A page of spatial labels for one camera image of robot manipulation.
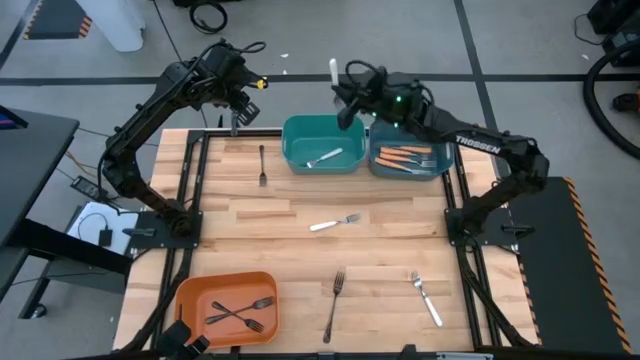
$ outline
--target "orange striped edge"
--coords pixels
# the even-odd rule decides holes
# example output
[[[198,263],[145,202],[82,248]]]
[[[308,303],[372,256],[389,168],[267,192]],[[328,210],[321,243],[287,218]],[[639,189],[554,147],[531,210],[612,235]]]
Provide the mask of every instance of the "orange striped edge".
[[[591,237],[591,231],[589,230],[589,225],[587,225],[587,220],[585,219],[584,211],[582,210],[582,205],[580,204],[580,198],[578,197],[578,193],[576,192],[576,187],[570,178],[566,177],[564,178],[564,180],[566,181],[567,187],[569,188],[569,194],[571,196],[571,199],[573,200],[573,206],[576,208],[576,215],[578,216],[580,226],[582,227],[582,231],[584,232],[584,239],[587,241],[587,247],[589,248],[591,259],[593,260],[593,266],[595,267],[596,273],[598,273],[598,277],[600,278],[600,286],[602,287],[602,292],[607,299],[607,305],[609,306],[609,310],[611,311],[611,317],[613,318],[613,322],[616,324],[618,336],[620,337],[620,342],[622,343],[622,348],[624,349],[624,351],[631,354],[632,350],[631,344],[629,343],[629,337],[624,330],[624,324],[622,323],[622,319],[620,319],[620,312],[618,311],[618,307],[616,306],[613,294],[611,293],[611,289],[609,288],[609,282],[607,281],[607,276],[604,273],[602,263],[600,263],[600,256],[598,256],[596,244],[593,242],[593,238]]]
[[[42,1],[39,2],[38,5],[36,5],[36,8],[33,10],[31,21],[29,21],[29,25],[27,25],[26,29],[24,30],[24,34],[22,35],[23,39],[29,40],[29,31],[31,31],[31,27],[33,26],[33,23],[36,21],[36,16],[38,16],[38,13],[40,12],[41,7],[42,7]]]
[[[527,303],[529,304],[529,312],[531,313],[531,320],[533,321],[533,328],[536,331],[536,336],[538,337],[538,344],[542,345],[542,338],[540,337],[540,328],[538,327],[538,323],[536,322],[536,313],[533,312],[533,300],[531,300],[531,292],[529,291],[529,286],[527,285],[527,276],[524,274],[524,265],[518,259],[518,263],[520,264],[520,276],[522,276],[522,285],[524,285],[524,293],[527,296]]]
[[[89,34],[89,28],[91,28],[92,20],[90,17],[85,16],[82,20],[82,24],[80,24],[80,29],[78,30],[78,38],[84,39],[87,34]]]

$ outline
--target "concrete floor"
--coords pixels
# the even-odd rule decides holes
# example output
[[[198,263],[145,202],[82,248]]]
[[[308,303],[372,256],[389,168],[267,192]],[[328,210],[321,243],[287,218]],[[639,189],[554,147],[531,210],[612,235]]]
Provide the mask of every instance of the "concrete floor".
[[[78,119],[81,127],[110,133],[134,113],[134,105],[153,91],[152,85],[135,85],[129,77],[157,76],[177,60],[153,4],[132,0],[147,22],[145,46],[135,53],[118,53],[100,30],[92,26],[83,40],[18,40],[4,66],[0,62],[0,103],[4,106]],[[391,71],[434,74],[472,74],[465,38],[458,19],[464,6],[471,28],[479,68],[486,74],[584,74],[602,50],[576,40],[572,21],[585,13],[593,0],[244,0],[224,4],[229,25],[221,33],[240,47],[257,40],[267,49],[247,55],[248,66],[258,73],[325,74],[327,61],[344,64],[363,59],[384,64]],[[29,0],[0,0],[0,49],[5,47]],[[158,0],[170,35],[183,58],[197,55],[218,36],[197,32],[188,12],[170,0]],[[581,33],[592,35],[581,22]],[[280,55],[288,53],[287,58]],[[607,68],[605,72],[630,71]],[[122,78],[113,85],[46,85],[47,80],[83,78],[85,83]],[[16,79],[36,79],[44,86],[12,86]],[[468,81],[428,82],[438,105],[469,122],[484,123],[487,103],[497,126],[535,137],[551,160],[551,174],[570,176],[581,195],[587,220],[634,349],[640,346],[640,252],[636,236],[634,190],[640,163],[614,147],[594,125],[582,101],[579,82],[491,82],[488,101]],[[602,104],[637,84],[599,83]],[[251,92],[262,109],[255,126],[281,126],[302,113],[333,113],[332,94],[324,82],[273,83],[268,91]],[[221,113],[204,110],[215,126]],[[614,125],[640,144],[640,122],[631,115],[611,114]],[[200,113],[176,113],[165,127],[202,127]],[[150,139],[157,143],[158,135]],[[71,152],[79,161],[95,165],[104,138],[79,131]],[[156,148],[138,154],[143,176],[151,174]],[[78,169],[63,159],[59,168],[75,177]],[[69,180],[54,173],[33,207],[30,217],[63,229],[85,200],[69,188]],[[37,276],[43,264],[29,261],[20,279]],[[12,288],[0,304],[0,348],[7,358],[65,358],[105,353],[111,347],[122,297],[53,282],[44,302],[45,318],[18,321],[17,313],[30,285]],[[38,339],[39,346],[23,346]]]

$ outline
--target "orange tray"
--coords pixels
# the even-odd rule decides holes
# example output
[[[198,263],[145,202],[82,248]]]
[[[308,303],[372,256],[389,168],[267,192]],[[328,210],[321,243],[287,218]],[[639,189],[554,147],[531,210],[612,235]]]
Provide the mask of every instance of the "orange tray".
[[[224,314],[211,306],[214,301],[233,311],[268,296],[275,297],[273,305],[238,314],[264,325],[261,333],[249,329],[244,322],[233,316],[210,325],[204,322],[209,316]],[[257,271],[187,279],[178,288],[174,317],[184,321],[191,329],[189,342],[204,335],[210,342],[209,349],[264,344],[271,341],[278,331],[278,307],[276,281],[266,272]]]

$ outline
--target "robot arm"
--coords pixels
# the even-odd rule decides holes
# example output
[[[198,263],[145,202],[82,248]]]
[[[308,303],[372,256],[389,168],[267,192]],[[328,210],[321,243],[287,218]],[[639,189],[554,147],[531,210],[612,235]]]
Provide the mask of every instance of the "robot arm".
[[[369,70],[358,79],[349,67],[364,65]],[[522,193],[544,188],[549,160],[542,155],[532,138],[497,132],[456,119],[434,105],[433,95],[419,81],[401,73],[387,74],[384,67],[374,68],[362,61],[347,64],[347,82],[332,89],[346,104],[338,114],[338,125],[348,128],[357,112],[371,114],[411,132],[418,140],[430,143],[453,142],[501,157],[511,174],[480,197],[471,197],[461,209],[450,211],[448,222],[456,232],[477,235],[489,213]]]
[[[205,103],[230,107],[240,123],[251,123],[260,110],[242,89],[245,86],[264,89],[268,83],[244,66],[241,53],[257,51],[235,49],[221,40],[198,58],[169,65],[151,98],[144,105],[137,105],[138,111],[106,141],[98,168],[102,168],[107,181],[121,196],[137,198],[158,212],[172,236],[187,236],[191,232],[191,218],[182,204],[165,199],[142,179],[136,151],[176,110],[188,106],[195,110]]]

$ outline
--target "wooden table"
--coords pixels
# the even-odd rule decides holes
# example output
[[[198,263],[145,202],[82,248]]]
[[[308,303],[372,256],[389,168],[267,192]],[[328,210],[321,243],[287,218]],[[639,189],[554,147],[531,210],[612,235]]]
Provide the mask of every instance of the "wooden table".
[[[163,132],[151,185],[164,196],[176,195],[187,132]],[[263,188],[258,186],[260,144],[265,145],[268,177]],[[490,158],[467,149],[462,154],[471,193],[485,192],[495,179]],[[454,188],[459,195],[457,183]],[[271,343],[243,347],[243,353],[399,352],[405,344],[416,344],[419,351],[472,350],[439,178],[381,179],[369,173],[366,162],[351,175],[296,176],[282,158],[279,138],[214,138],[200,208],[202,240],[191,276],[262,270],[278,282],[279,332]],[[357,224],[309,231],[311,224],[352,213],[362,214]],[[515,256],[494,247],[486,247],[484,255],[496,303],[535,343]],[[165,250],[153,250],[131,269],[114,348],[134,336],[156,305],[164,259]],[[336,305],[332,341],[324,344],[339,268],[346,269],[346,282]],[[412,270],[422,276],[442,328],[435,326],[409,282]],[[486,317],[481,303],[476,304],[488,344]],[[170,307],[165,325],[172,322]]]

